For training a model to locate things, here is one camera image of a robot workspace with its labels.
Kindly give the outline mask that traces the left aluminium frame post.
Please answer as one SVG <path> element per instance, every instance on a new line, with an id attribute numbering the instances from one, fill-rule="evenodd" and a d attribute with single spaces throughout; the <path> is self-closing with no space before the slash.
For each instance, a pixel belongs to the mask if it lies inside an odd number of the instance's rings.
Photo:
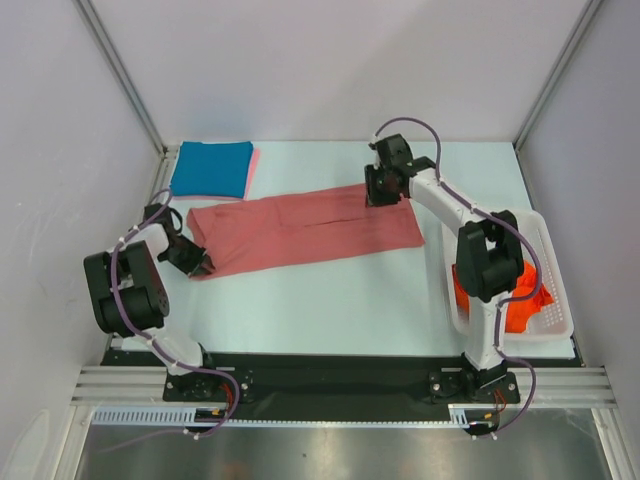
<path id="1" fill-rule="evenodd" d="M 91 38 L 104 59 L 107 67 L 113 74 L 117 85 L 130 105 L 144 134 L 151 143 L 153 149 L 160 158 L 163 158 L 168 147 L 165 145 L 158 128 L 156 127 L 142 96 L 137 89 L 115 42 L 112 39 L 104 21 L 90 0 L 72 0 L 71 3 L 78 11 Z"/>

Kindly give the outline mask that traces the salmon pink t shirt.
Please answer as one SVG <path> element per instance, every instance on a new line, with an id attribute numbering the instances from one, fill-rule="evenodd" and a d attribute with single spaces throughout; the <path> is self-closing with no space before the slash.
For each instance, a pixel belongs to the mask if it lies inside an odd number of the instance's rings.
<path id="1" fill-rule="evenodd" d="M 369 207 L 363 184 L 192 208 L 187 226 L 211 278 L 425 244 L 408 200 Z"/>

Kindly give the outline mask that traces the white plastic basket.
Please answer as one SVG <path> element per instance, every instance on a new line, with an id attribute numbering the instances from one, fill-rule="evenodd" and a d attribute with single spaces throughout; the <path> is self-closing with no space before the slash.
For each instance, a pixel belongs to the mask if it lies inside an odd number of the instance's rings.
<path id="1" fill-rule="evenodd" d="M 540 262 L 542 285 L 554 299 L 554 303 L 544 307 L 533 315 L 524 333 L 506 333 L 504 339 L 509 342 L 541 343 L 569 338 L 574 331 L 573 319 L 566 291 L 556 259 L 553 244 L 542 216 L 532 210 L 516 210 L 520 233 L 529 241 Z M 460 315 L 456 305 L 452 266 L 456 259 L 456 238 L 445 226 L 441 228 L 442 253 L 447 282 L 449 318 L 457 332 L 469 334 L 469 316 Z"/>

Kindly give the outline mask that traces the right aluminium frame post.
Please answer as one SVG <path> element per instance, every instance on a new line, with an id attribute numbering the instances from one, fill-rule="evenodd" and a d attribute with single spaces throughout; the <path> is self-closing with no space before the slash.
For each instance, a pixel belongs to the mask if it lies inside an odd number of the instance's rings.
<path id="1" fill-rule="evenodd" d="M 520 154 L 525 146 L 555 91 L 567 74 L 589 31 L 594 26 L 600 11 L 606 4 L 607 1 L 604 0 L 589 0 L 582 7 L 577 20 L 552 64 L 549 74 L 514 137 L 512 146 L 517 155 Z"/>

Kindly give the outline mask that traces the orange t shirt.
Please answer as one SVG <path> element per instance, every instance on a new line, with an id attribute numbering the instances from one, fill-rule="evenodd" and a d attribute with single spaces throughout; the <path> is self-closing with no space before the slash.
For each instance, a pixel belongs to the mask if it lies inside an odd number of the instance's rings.
<path id="1" fill-rule="evenodd" d="M 468 294 L 461 288 L 455 266 L 452 266 L 455 300 L 460 315 L 469 316 L 470 304 Z M 526 296 L 531 293 L 536 285 L 536 269 L 529 262 L 524 263 L 524 272 L 519 276 L 513 294 L 516 297 Z M 544 285 L 535 296 L 518 302 L 512 302 L 506 313 L 505 332 L 522 334 L 525 332 L 529 319 L 538 314 L 544 307 L 554 303 L 554 299 Z"/>

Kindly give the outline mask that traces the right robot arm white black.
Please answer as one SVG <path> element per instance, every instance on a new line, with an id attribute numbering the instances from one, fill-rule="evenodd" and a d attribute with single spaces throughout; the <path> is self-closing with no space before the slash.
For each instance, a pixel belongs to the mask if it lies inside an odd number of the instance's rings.
<path id="1" fill-rule="evenodd" d="M 524 272 L 517 220 L 508 210 L 480 212 L 445 182 L 435 162 L 414 157 L 400 134 L 375 140 L 369 147 L 376 161 L 365 167 L 367 205 L 383 207 L 412 199 L 456 239 L 454 285 L 469 298 L 470 330 L 461 370 L 431 378 L 432 401 L 489 403 L 507 383 L 501 307 Z"/>

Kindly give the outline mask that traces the white round object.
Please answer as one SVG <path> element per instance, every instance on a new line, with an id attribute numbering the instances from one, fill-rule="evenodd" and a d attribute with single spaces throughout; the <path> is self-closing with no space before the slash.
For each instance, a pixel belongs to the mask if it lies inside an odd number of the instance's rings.
<path id="1" fill-rule="evenodd" d="M 1 478 L 33 480 L 36 478 L 50 436 L 50 412 L 40 410 L 14 443 Z"/>

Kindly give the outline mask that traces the aluminium frame post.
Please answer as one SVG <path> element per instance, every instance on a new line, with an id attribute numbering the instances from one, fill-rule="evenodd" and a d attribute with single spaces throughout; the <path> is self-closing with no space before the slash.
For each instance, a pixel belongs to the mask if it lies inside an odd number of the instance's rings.
<path id="1" fill-rule="evenodd" d="M 514 137 L 512 146 L 517 155 L 520 154 L 525 146 L 555 91 L 567 74 L 589 31 L 594 26 L 600 11 L 606 4 L 607 1 L 604 0 L 589 0 L 582 7 L 577 20 L 552 64 L 549 74 Z"/>
<path id="2" fill-rule="evenodd" d="M 142 96 L 137 89 L 115 42 L 112 39 L 104 21 L 90 0 L 72 0 L 71 3 L 78 11 L 91 38 L 104 59 L 107 67 L 113 74 L 117 85 L 130 105 L 144 134 L 151 143 L 153 149 L 160 158 L 163 158 L 168 147 L 165 145 L 158 128 L 156 127 Z"/>

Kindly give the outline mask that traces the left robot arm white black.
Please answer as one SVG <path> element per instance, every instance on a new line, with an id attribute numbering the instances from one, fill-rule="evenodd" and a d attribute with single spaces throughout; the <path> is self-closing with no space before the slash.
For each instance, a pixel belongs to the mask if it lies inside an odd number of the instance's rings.
<path id="1" fill-rule="evenodd" d="M 185 388 L 199 400 L 213 398 L 219 374 L 205 366 L 203 347 L 170 329 L 170 302 L 157 265 L 167 262 L 191 279 L 215 267 L 206 249 L 182 233 L 181 215 L 166 204 L 145 207 L 143 222 L 133 226 L 110 250 L 83 260 L 98 327 L 107 334 L 146 345 L 173 376 L 187 375 Z"/>

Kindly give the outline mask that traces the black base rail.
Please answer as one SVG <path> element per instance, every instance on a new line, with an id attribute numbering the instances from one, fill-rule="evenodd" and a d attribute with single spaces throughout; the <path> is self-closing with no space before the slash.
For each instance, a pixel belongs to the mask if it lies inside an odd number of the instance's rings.
<path id="1" fill-rule="evenodd" d="M 172 376 L 151 353 L 108 351 L 102 366 L 162 367 L 163 399 L 169 404 L 211 407 L 198 416 L 204 422 L 235 409 L 235 420 L 382 423 L 436 421 L 449 405 L 490 409 L 514 407 L 524 401 L 513 370 L 526 368 L 536 378 L 538 368 L 579 368 L 578 359 L 529 359 L 507 362 L 507 383 L 489 403 L 432 401 L 435 374 L 459 372 L 463 360 L 454 357 L 358 357 L 271 354 L 208 354 L 207 367 L 230 374 Z"/>

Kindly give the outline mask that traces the front aluminium frame rail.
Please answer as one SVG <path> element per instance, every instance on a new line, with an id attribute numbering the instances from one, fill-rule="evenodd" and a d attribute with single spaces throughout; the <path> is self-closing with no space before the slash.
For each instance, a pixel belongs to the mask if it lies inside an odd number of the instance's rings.
<path id="1" fill-rule="evenodd" d="M 533 408 L 615 408 L 617 402 L 604 368 L 526 368 L 513 370 L 522 396 L 532 386 Z M 79 374 L 73 405 L 160 406 L 166 373 L 162 367 L 90 366 Z"/>

